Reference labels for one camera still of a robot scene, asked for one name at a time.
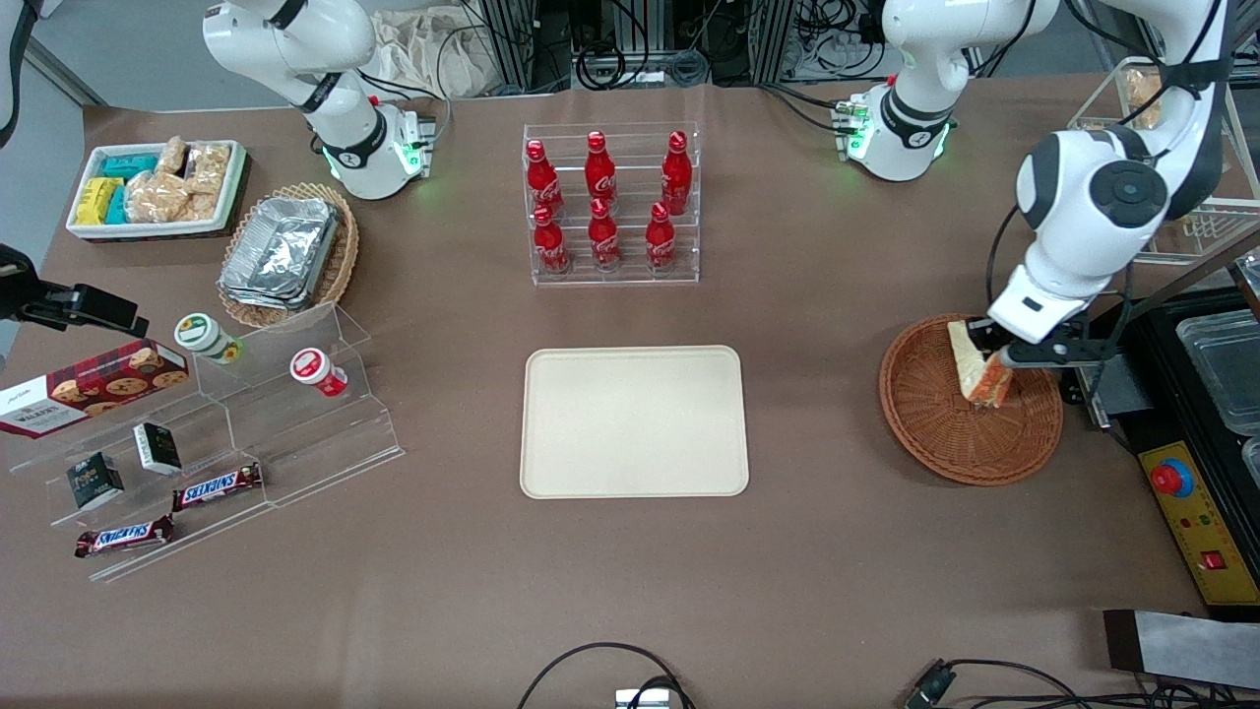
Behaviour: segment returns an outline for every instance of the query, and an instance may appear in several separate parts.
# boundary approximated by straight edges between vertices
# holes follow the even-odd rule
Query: wicker basket
[[[1063,433],[1063,403],[1045,370],[1016,370],[998,409],[964,399],[948,329],[964,317],[937,315],[897,335],[879,369],[879,403],[897,441],[936,474],[1009,485],[1050,461]]]
[[[320,277],[319,286],[315,288],[315,297],[311,301],[311,306],[340,300],[341,295],[345,293],[345,287],[350,285],[350,272],[354,269],[354,259],[359,256],[359,225],[355,223],[354,213],[350,212],[350,205],[345,203],[345,198],[323,184],[307,183],[282,186],[263,199],[270,199],[271,196],[292,196],[295,199],[319,198],[340,210],[340,220],[336,224],[336,233],[333,237],[335,241],[331,251],[329,251],[328,262],[324,263],[324,273]],[[249,207],[244,218],[237,224],[236,232],[232,233],[232,242],[228,243],[228,251],[223,256],[224,264],[232,257],[232,251],[236,248],[237,242],[241,241],[244,224],[249,222],[249,218],[253,217],[255,210],[262,201],[260,199],[253,207]],[[237,302],[222,290],[219,290],[219,300],[223,301],[223,306],[232,315],[232,319],[255,327],[276,324],[295,314],[295,311],[280,307],[262,307]]]

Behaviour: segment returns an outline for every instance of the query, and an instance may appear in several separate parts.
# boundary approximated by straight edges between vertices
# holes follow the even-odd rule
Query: brown table surface
[[[407,456],[106,586],[48,528],[43,485],[4,476],[0,696],[514,706],[548,660],[595,640],[658,651],[703,706],[892,706],[937,656],[1131,690],[1106,670],[1099,611],[1202,611],[1133,461],[1070,411],[1033,479],[961,487],[901,450],[876,389],[903,326],[983,307],[985,253],[1021,159],[1097,81],[973,82],[948,151],[910,184],[838,164],[823,131],[755,89],[459,103],[431,179],[353,201],[363,244],[343,305],[374,336],[369,377]],[[704,132],[701,282],[537,290],[520,219],[523,123],[684,116]],[[247,204],[330,181],[292,110],[89,110],[86,126],[88,146],[239,140],[256,160]],[[999,273],[1028,235],[1017,219]],[[89,244],[59,230],[42,273],[139,301],[161,337],[190,310],[220,311],[224,244]],[[23,325],[4,382],[121,341]],[[532,351],[709,343],[743,363],[745,494],[520,492]],[[559,667],[533,701],[609,706],[614,689],[648,676],[646,662],[601,652]],[[954,696],[1047,689],[968,676]]]

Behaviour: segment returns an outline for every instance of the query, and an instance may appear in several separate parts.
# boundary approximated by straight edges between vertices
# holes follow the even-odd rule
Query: coca-cola bottle
[[[669,213],[687,212],[687,198],[692,194],[692,159],[687,155],[687,133],[675,130],[669,133],[669,154],[660,166],[660,198]]]
[[[548,273],[567,273],[573,266],[564,248],[564,232],[552,220],[552,209],[546,204],[534,207],[534,249]]]
[[[547,149],[542,140],[530,140],[525,144],[525,156],[529,157],[529,169],[525,170],[525,180],[529,183],[529,193],[534,198],[536,205],[551,207],[552,212],[559,212],[564,205],[564,196],[559,191],[559,175],[556,167],[547,159]]]
[[[592,199],[605,199],[609,213],[616,213],[617,166],[609,157],[607,140],[595,130],[586,136],[586,189]]]
[[[609,215],[609,200],[591,199],[591,224],[586,227],[591,237],[591,254],[595,267],[611,271],[621,264],[621,248],[617,247],[617,224]]]
[[[674,267],[674,224],[669,223],[669,207],[664,201],[651,205],[648,222],[648,267],[664,272]]]

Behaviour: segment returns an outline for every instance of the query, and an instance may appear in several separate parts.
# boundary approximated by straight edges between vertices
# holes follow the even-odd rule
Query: clear acrylic stand
[[[47,481],[49,524],[66,530],[67,563],[89,569],[92,581],[121,578],[403,455],[389,412],[368,387],[358,349],[368,334],[344,310],[320,305],[241,339],[244,349],[232,365],[194,358],[195,382],[189,385],[38,441],[9,437],[13,472]],[[345,372],[349,387],[343,394],[324,397],[289,375],[290,359],[305,346],[325,350]],[[140,467],[132,428],[141,422],[171,431],[184,466],[180,475]],[[123,494],[81,511],[66,471],[98,451],[113,458]],[[83,531],[156,520],[170,513],[173,491],[253,462],[262,466],[261,490],[176,513],[170,544],[72,558],[74,540]]]
[[[1129,84],[1130,78],[1142,74],[1158,77],[1158,71],[1149,60],[1137,57],[1120,62],[1076,111],[1067,127],[1101,130],[1118,122],[1130,111],[1129,106],[1142,103],[1138,97],[1130,96]],[[1188,214],[1164,222],[1134,258],[1138,263],[1193,263],[1235,235],[1260,227],[1260,181],[1256,179],[1255,165],[1247,151],[1234,93],[1228,86],[1223,83],[1221,86],[1225,89],[1226,105],[1220,128],[1223,169],[1221,181],[1212,195]],[[1119,98],[1119,103],[1115,103],[1115,98]],[[1155,102],[1155,108],[1158,106],[1159,102]],[[1155,116],[1152,111],[1150,120],[1153,121]],[[1140,123],[1139,117],[1130,127],[1144,127]]]
[[[617,239],[621,264],[611,272],[595,267],[591,239],[586,227],[591,220],[591,198],[586,190],[586,136],[604,131],[609,156],[617,166]],[[674,267],[653,273],[648,267],[648,246],[644,234],[651,220],[651,204],[660,199],[660,166],[669,151],[669,133],[687,133],[687,150],[692,160],[692,193],[687,213],[670,217],[674,224]],[[525,144],[542,140],[547,157],[559,175],[564,208],[556,223],[564,232],[564,244],[573,259],[567,273],[549,273],[542,268],[534,251],[534,201],[525,171],[529,159]],[[636,123],[559,123],[527,125],[520,144],[522,183],[525,193],[525,239],[529,244],[529,267],[534,285],[596,285],[596,283],[662,283],[697,282],[701,277],[701,128],[693,121]]]

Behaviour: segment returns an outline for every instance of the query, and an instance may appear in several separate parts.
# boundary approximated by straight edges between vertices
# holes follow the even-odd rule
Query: control panel
[[[1260,606],[1260,589],[1184,442],[1138,458],[1203,601],[1213,606]]]

